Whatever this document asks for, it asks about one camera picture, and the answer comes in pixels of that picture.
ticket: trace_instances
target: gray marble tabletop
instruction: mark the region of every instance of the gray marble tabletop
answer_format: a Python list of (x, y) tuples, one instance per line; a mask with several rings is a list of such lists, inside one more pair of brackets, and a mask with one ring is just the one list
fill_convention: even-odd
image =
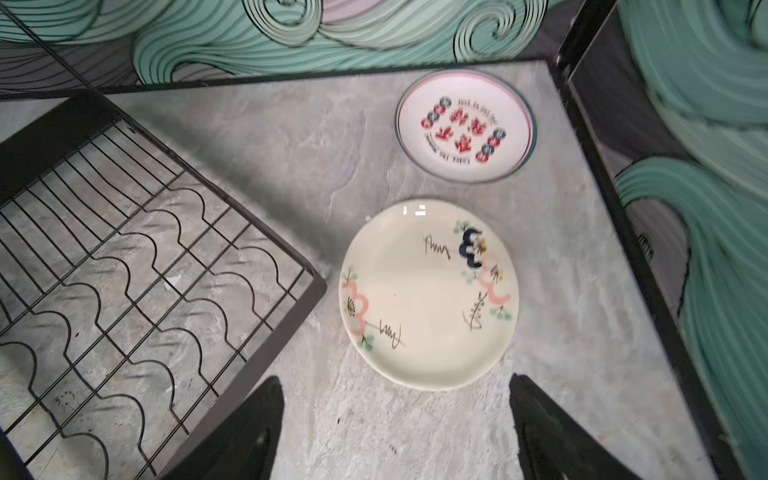
[[(526, 97), (538, 143), (519, 172), (474, 186), (430, 176), (396, 141), (399, 97), (426, 71), (113, 97), (328, 279), (267, 373), (286, 398), (273, 478), (521, 478), (508, 404), (515, 372), (640, 477), (714, 478), (546, 65), (478, 69)], [(377, 212), (415, 197), (485, 219), (520, 281), (506, 353), (449, 392), (380, 376), (339, 317), (349, 242)]]

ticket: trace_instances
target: wall mural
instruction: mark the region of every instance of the wall mural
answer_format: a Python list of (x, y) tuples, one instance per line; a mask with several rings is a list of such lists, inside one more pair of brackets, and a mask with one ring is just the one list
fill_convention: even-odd
[(574, 80), (731, 443), (766, 478), (768, 1), (615, 17)]
[[(102, 85), (513, 58), (537, 34), (548, 8), (565, 2), (4, 0)], [(76, 86), (49, 63), (0, 15), (5, 91)]]

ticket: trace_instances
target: plate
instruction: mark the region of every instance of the plate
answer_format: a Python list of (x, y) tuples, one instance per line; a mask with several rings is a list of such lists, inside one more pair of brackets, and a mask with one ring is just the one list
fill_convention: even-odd
[(480, 183), (511, 174), (530, 157), (536, 127), (514, 88), (474, 70), (439, 71), (402, 96), (397, 138), (409, 157), (446, 180)]
[(475, 381), (518, 319), (518, 279), (501, 239), (461, 207), (411, 200), (376, 215), (349, 245), (339, 307), (378, 372), (414, 389)]

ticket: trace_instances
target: black wire rack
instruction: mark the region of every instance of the black wire rack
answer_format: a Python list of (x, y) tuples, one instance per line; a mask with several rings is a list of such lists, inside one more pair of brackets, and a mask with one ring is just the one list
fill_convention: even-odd
[(36, 478), (162, 476), (326, 290), (93, 89), (0, 144), (0, 202), (0, 436)]

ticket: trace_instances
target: red chinese character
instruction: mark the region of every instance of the red chinese character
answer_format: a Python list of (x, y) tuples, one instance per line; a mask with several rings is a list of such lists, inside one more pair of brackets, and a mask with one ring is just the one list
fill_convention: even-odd
[(470, 126), (470, 128), (472, 129), (473, 135), (482, 135), (483, 132), (485, 132), (485, 127), (487, 126), (488, 125), (486, 124), (481, 124), (480, 120), (477, 117), (475, 117), (475, 120), (472, 121), (472, 125)]
[(459, 125), (463, 125), (467, 123), (468, 118), (469, 114), (464, 113), (463, 108), (459, 108), (457, 111), (451, 114), (451, 123), (454, 124), (458, 122)]
[(451, 131), (450, 127), (441, 127), (440, 131), (435, 134), (435, 136), (441, 140), (448, 140), (450, 137), (453, 137), (453, 132)]
[(466, 135), (462, 134), (462, 137), (459, 138), (459, 140), (456, 143), (456, 149), (460, 154), (463, 154), (466, 151), (469, 151), (472, 149), (472, 146), (470, 143), (472, 142), (472, 139), (470, 137), (467, 137)]

